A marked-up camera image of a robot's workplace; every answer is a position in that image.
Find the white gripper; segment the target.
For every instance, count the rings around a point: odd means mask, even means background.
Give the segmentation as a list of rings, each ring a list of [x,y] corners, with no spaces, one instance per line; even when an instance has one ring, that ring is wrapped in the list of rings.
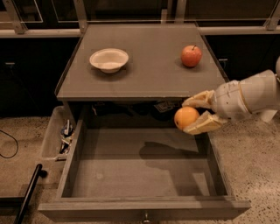
[[[183,107],[210,109],[216,114],[204,112],[194,123],[183,128],[190,135],[217,130],[229,120],[237,121],[251,115],[242,95],[241,83],[233,80],[213,90],[200,92],[187,98]]]

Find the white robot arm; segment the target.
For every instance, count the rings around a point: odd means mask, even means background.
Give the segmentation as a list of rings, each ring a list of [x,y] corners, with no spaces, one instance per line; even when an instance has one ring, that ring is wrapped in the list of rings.
[[[259,114],[269,122],[280,110],[280,57],[276,71],[266,70],[244,80],[231,80],[215,90],[206,90],[186,99],[183,107],[211,109],[194,123],[183,128],[190,135],[219,129],[227,122],[236,122]]]

